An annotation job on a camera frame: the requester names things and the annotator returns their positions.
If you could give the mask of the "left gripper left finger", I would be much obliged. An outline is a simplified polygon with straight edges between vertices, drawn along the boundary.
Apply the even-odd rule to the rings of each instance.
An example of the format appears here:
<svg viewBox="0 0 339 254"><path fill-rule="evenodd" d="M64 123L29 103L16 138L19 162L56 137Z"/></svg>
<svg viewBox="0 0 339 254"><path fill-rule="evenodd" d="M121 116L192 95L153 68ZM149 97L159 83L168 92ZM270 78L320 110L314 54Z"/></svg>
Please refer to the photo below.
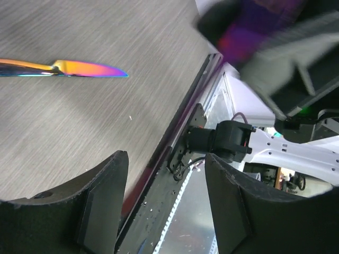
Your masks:
<svg viewBox="0 0 339 254"><path fill-rule="evenodd" d="M128 166L117 151L33 198L1 201L1 253L114 253Z"/></svg>

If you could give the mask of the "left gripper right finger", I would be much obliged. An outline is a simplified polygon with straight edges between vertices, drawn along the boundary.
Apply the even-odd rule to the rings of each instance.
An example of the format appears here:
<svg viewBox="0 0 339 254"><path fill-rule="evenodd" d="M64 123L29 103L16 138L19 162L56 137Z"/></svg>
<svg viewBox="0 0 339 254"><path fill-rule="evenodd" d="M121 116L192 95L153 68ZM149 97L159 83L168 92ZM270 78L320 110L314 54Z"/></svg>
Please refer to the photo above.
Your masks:
<svg viewBox="0 0 339 254"><path fill-rule="evenodd" d="M338 188L289 194L211 153L205 175L220 253L338 253Z"/></svg>

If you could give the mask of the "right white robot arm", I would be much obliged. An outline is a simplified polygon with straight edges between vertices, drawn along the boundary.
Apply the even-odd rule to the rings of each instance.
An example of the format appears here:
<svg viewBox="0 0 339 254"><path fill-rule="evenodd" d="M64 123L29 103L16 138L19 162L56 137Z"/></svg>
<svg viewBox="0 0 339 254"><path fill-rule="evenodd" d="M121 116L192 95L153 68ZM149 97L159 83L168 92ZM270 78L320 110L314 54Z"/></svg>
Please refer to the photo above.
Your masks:
<svg viewBox="0 0 339 254"><path fill-rule="evenodd" d="M246 159L338 185L338 153L290 136L338 117L338 1L220 1L195 26L275 115Z"/></svg>

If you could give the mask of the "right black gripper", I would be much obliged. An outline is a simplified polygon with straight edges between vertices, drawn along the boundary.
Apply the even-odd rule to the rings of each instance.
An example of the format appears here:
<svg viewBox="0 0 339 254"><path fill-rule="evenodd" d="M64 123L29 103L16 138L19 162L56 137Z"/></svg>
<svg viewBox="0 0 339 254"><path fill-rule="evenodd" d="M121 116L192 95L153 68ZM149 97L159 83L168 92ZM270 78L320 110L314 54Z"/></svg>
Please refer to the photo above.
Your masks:
<svg viewBox="0 0 339 254"><path fill-rule="evenodd" d="M338 1L219 1L195 26L277 119L338 111Z"/></svg>

